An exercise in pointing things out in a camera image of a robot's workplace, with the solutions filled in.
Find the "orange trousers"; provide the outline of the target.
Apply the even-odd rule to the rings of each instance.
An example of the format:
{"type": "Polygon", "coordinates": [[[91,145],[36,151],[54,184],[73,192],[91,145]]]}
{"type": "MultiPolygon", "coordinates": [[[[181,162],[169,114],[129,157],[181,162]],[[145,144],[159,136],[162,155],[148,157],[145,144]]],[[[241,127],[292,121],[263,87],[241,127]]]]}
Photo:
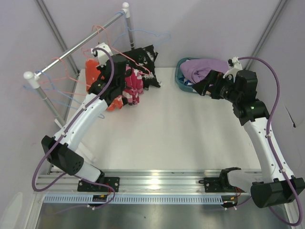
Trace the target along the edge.
{"type": "MultiPolygon", "coordinates": [[[[88,59],[85,63],[85,79],[86,79],[86,91],[89,92],[89,88],[91,85],[97,81],[98,77],[100,76],[101,72],[97,69],[99,65],[97,60],[88,59]]],[[[112,112],[115,109],[122,109],[123,108],[123,100],[122,96],[119,95],[114,101],[108,106],[107,111],[112,112]]]]}

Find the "pink hanger of orange trousers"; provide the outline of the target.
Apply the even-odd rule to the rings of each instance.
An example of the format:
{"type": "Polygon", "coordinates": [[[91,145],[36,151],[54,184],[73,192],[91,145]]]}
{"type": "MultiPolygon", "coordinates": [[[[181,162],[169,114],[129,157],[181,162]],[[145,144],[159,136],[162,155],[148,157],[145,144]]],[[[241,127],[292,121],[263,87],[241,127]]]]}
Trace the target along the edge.
{"type": "Polygon", "coordinates": [[[52,78],[51,76],[49,76],[46,71],[36,71],[36,75],[37,77],[39,78],[38,74],[40,73],[41,75],[44,75],[45,77],[47,77],[47,81],[43,81],[43,82],[40,82],[40,84],[44,84],[46,82],[49,82],[52,89],[49,89],[49,91],[56,91],[60,94],[62,94],[64,97],[67,97],[69,98],[70,100],[76,102],[77,104],[81,104],[80,101],[74,99],[74,96],[77,95],[77,96],[82,96],[82,97],[85,97],[87,95],[87,93],[84,93],[84,94],[80,94],[80,93],[75,93],[75,92],[68,92],[68,91],[63,91],[63,90],[60,90],[57,85],[62,85],[62,83],[70,83],[70,82],[73,82],[73,83],[80,83],[82,85],[85,85],[86,87],[89,86],[87,83],[85,82],[82,82],[82,81],[79,81],[78,79],[76,78],[72,78],[70,75],[69,75],[69,71],[68,71],[68,68],[67,68],[67,65],[65,63],[65,61],[61,58],[53,58],[52,60],[55,60],[55,61],[59,61],[63,64],[64,66],[64,70],[65,70],[65,76],[64,77],[61,77],[61,78],[52,78]]]}

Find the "purple trousers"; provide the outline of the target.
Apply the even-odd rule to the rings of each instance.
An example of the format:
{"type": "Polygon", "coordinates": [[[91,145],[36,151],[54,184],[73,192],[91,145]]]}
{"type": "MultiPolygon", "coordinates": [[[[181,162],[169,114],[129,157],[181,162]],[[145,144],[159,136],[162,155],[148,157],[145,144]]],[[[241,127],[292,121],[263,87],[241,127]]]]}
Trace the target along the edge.
{"type": "Polygon", "coordinates": [[[186,80],[198,83],[203,80],[211,70],[226,73],[229,70],[228,63],[218,59],[189,59],[183,62],[179,69],[186,80]]]}

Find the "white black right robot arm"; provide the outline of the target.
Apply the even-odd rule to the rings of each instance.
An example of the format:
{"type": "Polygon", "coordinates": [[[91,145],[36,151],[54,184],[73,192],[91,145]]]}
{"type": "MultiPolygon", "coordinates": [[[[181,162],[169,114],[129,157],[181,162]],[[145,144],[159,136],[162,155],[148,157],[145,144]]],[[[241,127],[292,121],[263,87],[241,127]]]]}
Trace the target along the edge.
{"type": "Polygon", "coordinates": [[[255,72],[238,70],[224,74],[211,70],[193,85],[199,95],[232,103],[234,115],[245,129],[258,157],[262,179],[255,181],[239,168],[225,169],[221,178],[230,186],[249,193],[259,208],[291,203],[305,188],[303,178],[296,178],[287,165],[272,135],[269,114],[264,102],[256,98],[258,79],[255,72]]]}

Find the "light blue wire hanger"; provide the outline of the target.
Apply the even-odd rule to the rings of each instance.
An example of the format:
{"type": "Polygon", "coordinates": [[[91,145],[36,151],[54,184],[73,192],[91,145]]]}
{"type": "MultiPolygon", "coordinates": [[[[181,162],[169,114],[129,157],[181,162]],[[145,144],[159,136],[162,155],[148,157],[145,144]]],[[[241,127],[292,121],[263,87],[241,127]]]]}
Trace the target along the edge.
{"type": "MultiPolygon", "coordinates": [[[[51,113],[55,116],[55,119],[59,120],[67,120],[68,113],[70,110],[77,110],[80,104],[70,100],[67,97],[64,97],[62,94],[56,91],[49,91],[52,89],[49,82],[44,84],[40,84],[40,82],[47,81],[47,77],[44,75],[25,71],[22,75],[23,79],[26,83],[22,86],[24,94],[26,95],[26,100],[29,104],[33,104],[34,102],[43,102],[48,109],[50,109],[51,113]]],[[[66,83],[62,83],[62,85],[57,85],[58,88],[60,86],[64,86],[66,83]]],[[[80,101],[85,97],[82,96],[74,96],[74,99],[80,101]]]]}

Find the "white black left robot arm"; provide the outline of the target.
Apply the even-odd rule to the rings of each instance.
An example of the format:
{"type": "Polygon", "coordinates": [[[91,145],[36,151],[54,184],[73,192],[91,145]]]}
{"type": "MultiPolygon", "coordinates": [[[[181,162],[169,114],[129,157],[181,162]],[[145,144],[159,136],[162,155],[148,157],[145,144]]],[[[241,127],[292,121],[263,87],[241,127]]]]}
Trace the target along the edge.
{"type": "Polygon", "coordinates": [[[49,163],[70,176],[87,183],[103,183],[104,173],[86,162],[76,150],[91,125],[109,107],[125,87],[126,58],[112,56],[102,67],[97,80],[72,118],[54,136],[45,136],[42,148],[49,163]]]}

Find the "blue white patterned trousers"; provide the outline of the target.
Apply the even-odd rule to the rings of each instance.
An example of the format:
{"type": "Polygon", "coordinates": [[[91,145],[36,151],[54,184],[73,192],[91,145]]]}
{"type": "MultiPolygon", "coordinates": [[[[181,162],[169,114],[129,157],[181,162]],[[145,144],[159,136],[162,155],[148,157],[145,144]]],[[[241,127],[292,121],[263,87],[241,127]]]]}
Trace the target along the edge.
{"type": "Polygon", "coordinates": [[[192,85],[194,85],[194,83],[192,81],[188,80],[184,76],[181,77],[180,79],[185,86],[191,87],[192,85]]]}

